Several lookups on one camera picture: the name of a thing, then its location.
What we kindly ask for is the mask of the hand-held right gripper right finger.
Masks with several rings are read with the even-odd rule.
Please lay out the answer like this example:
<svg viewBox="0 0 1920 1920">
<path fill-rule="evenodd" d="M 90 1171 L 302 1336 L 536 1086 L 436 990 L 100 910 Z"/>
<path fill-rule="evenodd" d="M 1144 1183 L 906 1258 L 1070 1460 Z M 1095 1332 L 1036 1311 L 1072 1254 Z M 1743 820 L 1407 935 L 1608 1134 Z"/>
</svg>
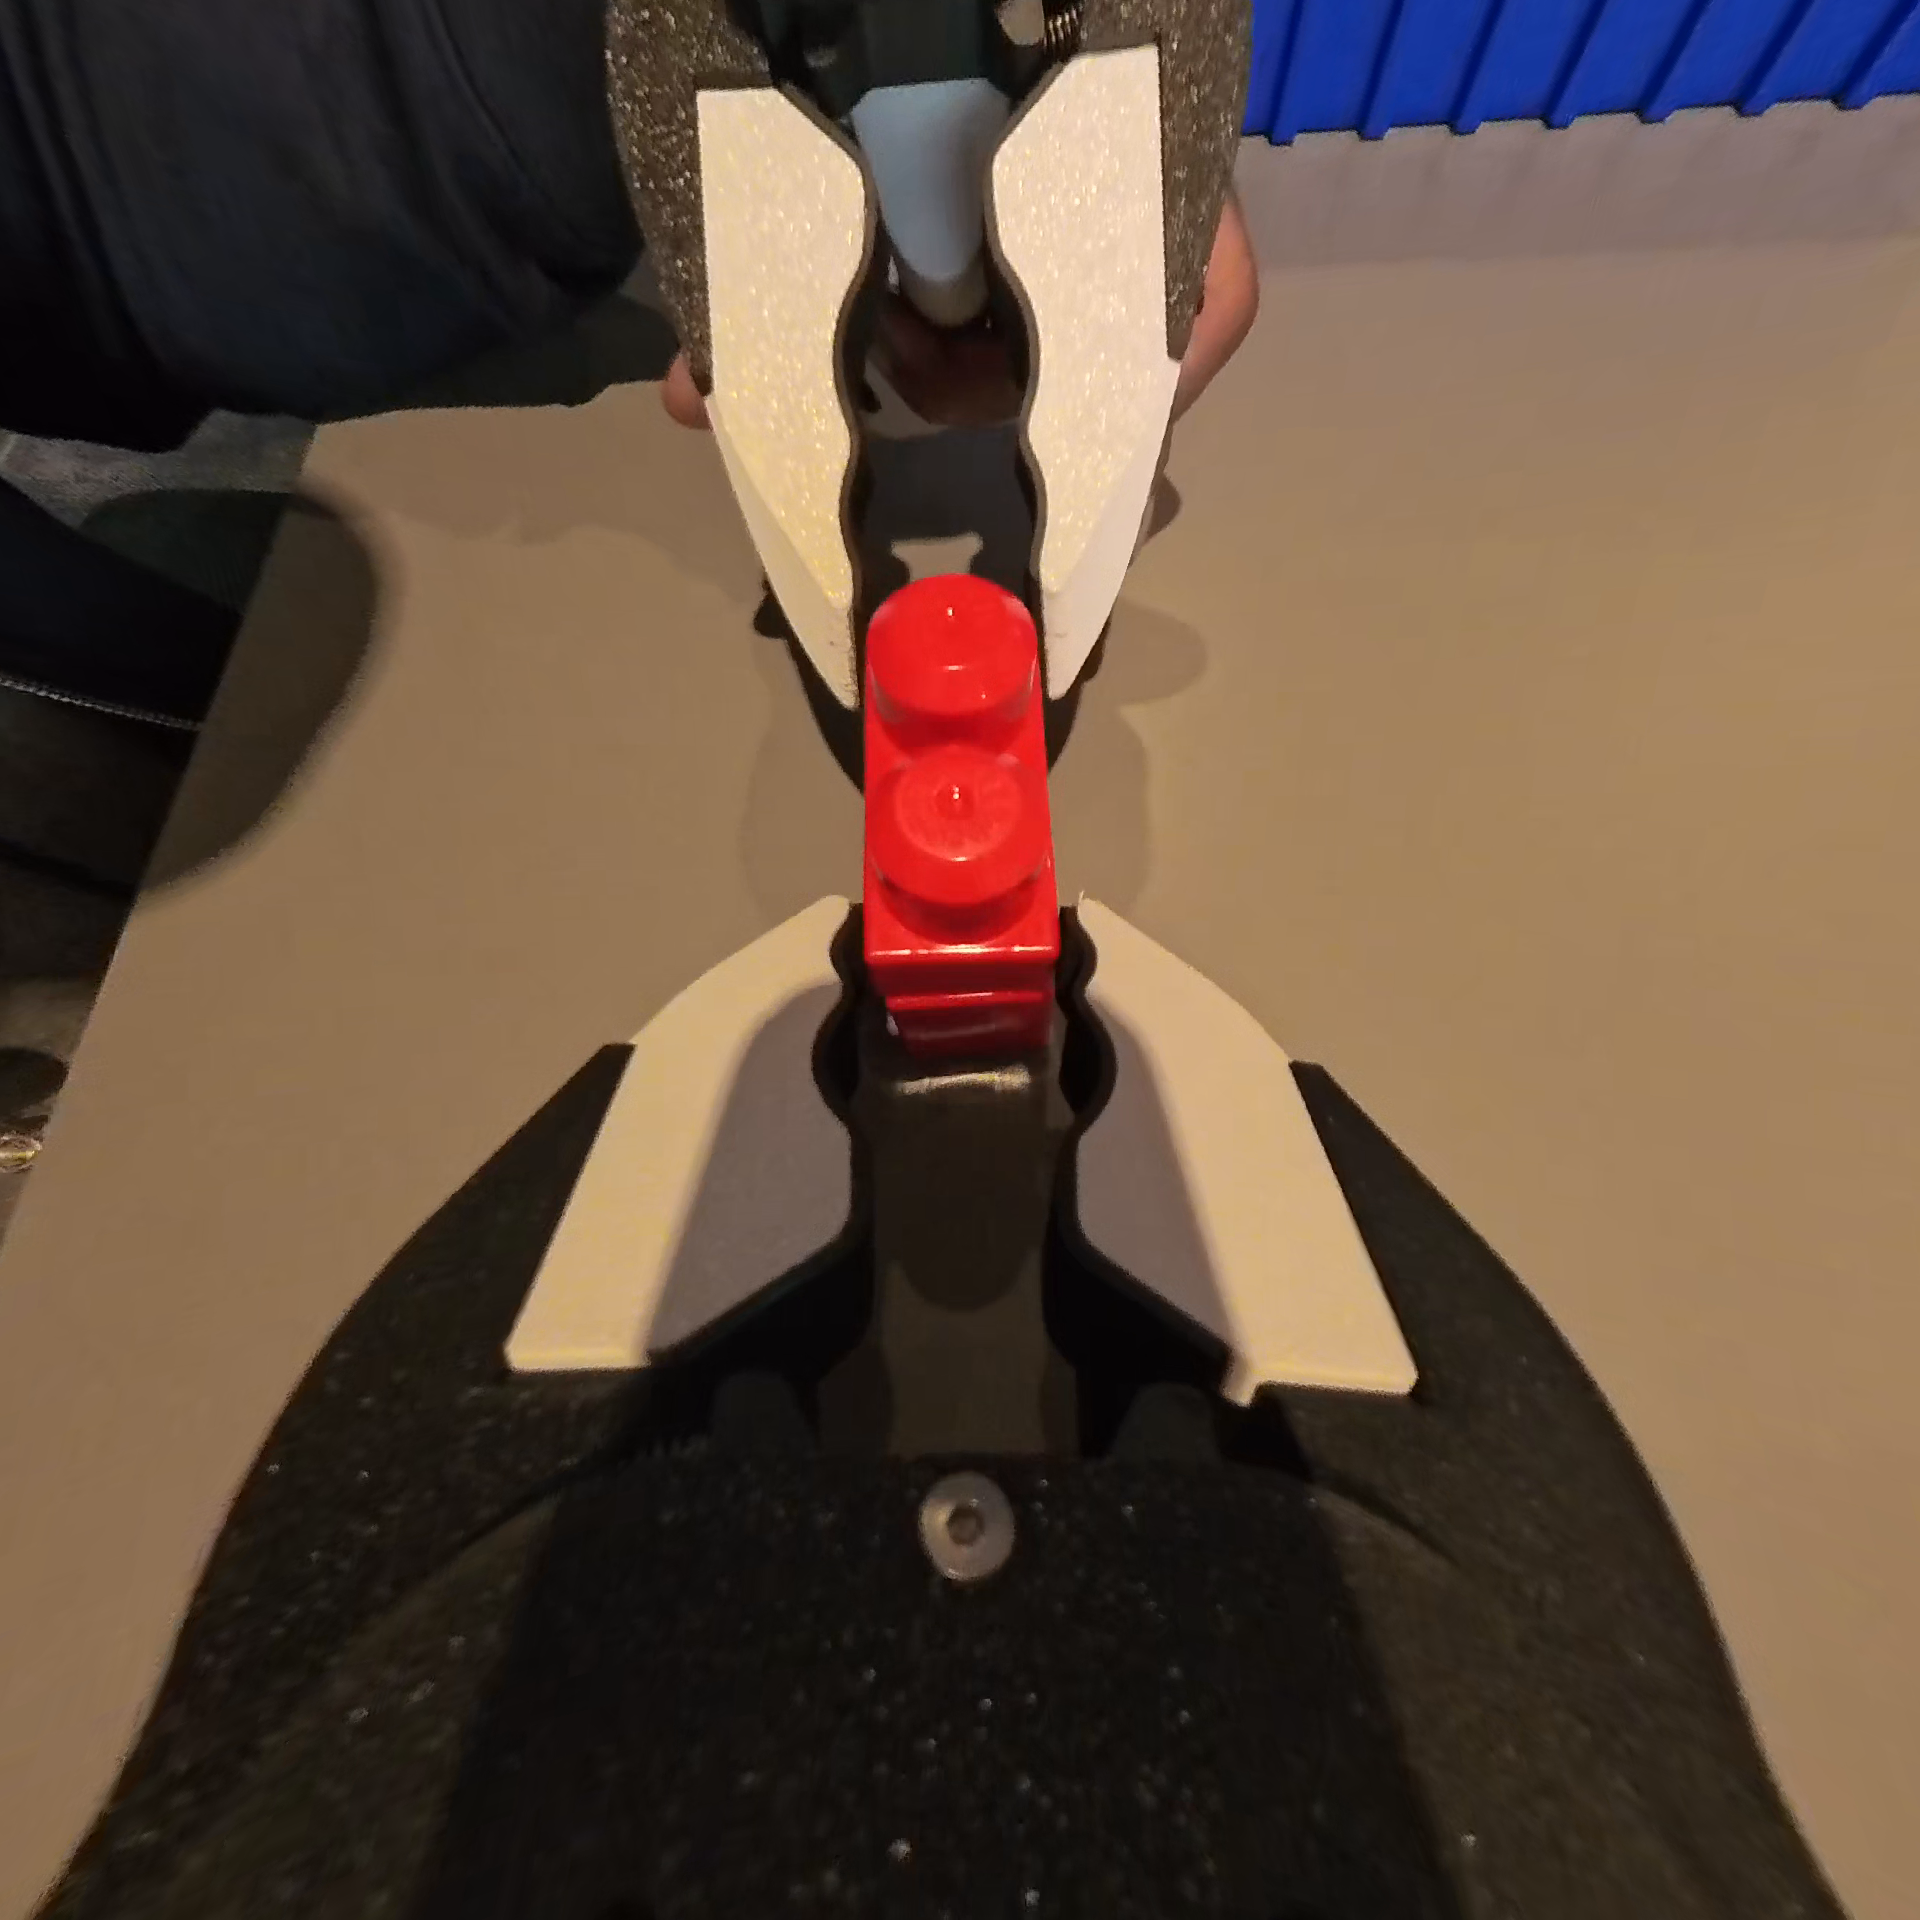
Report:
<svg viewBox="0 0 1920 1920">
<path fill-rule="evenodd" d="M 1090 1254 L 1217 1356 L 1228 1401 L 1289 1386 L 1405 1399 L 1400 1322 L 1285 1047 L 1225 990 L 1082 897 L 1110 1090 L 1073 1148 Z"/>
</svg>

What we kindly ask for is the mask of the person's left forearm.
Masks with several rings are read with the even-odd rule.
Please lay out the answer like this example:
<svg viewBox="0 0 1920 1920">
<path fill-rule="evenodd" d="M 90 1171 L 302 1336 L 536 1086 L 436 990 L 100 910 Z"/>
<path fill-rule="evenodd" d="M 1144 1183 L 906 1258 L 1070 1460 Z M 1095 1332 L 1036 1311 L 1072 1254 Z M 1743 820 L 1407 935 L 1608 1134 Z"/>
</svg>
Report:
<svg viewBox="0 0 1920 1920">
<path fill-rule="evenodd" d="M 594 2 L 2 4 L 2 422 L 174 449 L 538 344 L 639 260 Z"/>
</svg>

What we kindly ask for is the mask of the blue ribbed plastic bin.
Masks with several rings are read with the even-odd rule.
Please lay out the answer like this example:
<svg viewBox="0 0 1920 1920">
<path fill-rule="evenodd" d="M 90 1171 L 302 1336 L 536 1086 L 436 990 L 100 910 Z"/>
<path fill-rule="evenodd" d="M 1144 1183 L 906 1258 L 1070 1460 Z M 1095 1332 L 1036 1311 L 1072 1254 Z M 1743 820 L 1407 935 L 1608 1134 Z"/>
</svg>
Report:
<svg viewBox="0 0 1920 1920">
<path fill-rule="evenodd" d="M 1285 146 L 1914 91 L 1914 2 L 1256 2 L 1241 129 Z"/>
</svg>

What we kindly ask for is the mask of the person's dark jeans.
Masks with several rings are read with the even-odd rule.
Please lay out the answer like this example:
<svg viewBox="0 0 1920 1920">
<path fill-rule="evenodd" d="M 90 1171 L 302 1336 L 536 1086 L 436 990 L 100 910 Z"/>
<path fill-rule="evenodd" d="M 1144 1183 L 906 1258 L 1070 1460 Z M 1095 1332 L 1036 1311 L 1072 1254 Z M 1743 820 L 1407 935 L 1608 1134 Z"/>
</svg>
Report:
<svg viewBox="0 0 1920 1920">
<path fill-rule="evenodd" d="M 2 1220 L 296 492 L 306 424 L 2 436 Z"/>
</svg>

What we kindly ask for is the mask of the red two-stud block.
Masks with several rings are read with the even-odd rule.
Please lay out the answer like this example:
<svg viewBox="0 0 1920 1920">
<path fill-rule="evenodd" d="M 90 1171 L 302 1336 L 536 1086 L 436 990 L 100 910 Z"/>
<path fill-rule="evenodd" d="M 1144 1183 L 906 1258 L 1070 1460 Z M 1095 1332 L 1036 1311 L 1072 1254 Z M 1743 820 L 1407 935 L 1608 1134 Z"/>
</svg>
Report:
<svg viewBox="0 0 1920 1920">
<path fill-rule="evenodd" d="M 1048 996 L 1062 929 L 1040 638 L 974 575 L 890 593 L 862 704 L 862 937 L 890 1011 Z"/>
</svg>

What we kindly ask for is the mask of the person's left hand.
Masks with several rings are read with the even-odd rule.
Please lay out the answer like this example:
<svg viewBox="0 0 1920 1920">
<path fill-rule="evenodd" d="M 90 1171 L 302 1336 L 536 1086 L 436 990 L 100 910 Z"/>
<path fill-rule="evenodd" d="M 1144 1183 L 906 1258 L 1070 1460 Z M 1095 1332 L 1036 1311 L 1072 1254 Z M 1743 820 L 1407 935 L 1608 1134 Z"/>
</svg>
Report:
<svg viewBox="0 0 1920 1920">
<path fill-rule="evenodd" d="M 1241 196 L 1230 187 L 1206 263 L 1169 422 L 1178 424 L 1244 345 L 1258 311 L 1256 251 Z M 928 425 L 1008 422 L 1020 404 L 1012 347 L 991 327 L 933 327 L 897 295 L 879 311 L 871 363 Z"/>
</svg>

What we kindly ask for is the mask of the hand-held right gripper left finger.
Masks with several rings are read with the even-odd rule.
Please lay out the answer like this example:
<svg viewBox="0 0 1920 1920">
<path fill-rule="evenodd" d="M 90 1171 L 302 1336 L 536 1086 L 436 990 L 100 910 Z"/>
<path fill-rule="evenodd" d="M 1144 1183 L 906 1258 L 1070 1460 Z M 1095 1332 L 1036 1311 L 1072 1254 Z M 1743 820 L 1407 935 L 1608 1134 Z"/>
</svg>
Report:
<svg viewBox="0 0 1920 1920">
<path fill-rule="evenodd" d="M 839 1011 L 824 897 L 698 974 L 631 1040 L 503 1356 L 516 1374 L 661 1362 L 831 1247 L 850 1131 L 816 1047 Z"/>
</svg>

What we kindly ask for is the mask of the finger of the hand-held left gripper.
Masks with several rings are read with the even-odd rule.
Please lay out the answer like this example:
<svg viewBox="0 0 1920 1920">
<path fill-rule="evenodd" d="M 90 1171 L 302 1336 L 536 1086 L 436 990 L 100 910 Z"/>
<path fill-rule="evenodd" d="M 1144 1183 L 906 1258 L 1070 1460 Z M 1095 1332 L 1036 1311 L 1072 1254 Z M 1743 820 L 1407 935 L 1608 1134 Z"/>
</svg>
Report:
<svg viewBox="0 0 1920 1920">
<path fill-rule="evenodd" d="M 1061 702 L 1133 563 L 1178 380 L 1168 350 L 1158 46 L 1053 70 L 991 153 L 984 215 L 991 260 L 1024 321 L 1031 580 L 1047 697 Z"/>
<path fill-rule="evenodd" d="M 856 424 L 847 315 L 873 265 L 856 146 L 778 87 L 698 95 L 709 422 L 766 584 L 824 690 L 856 710 Z"/>
</svg>

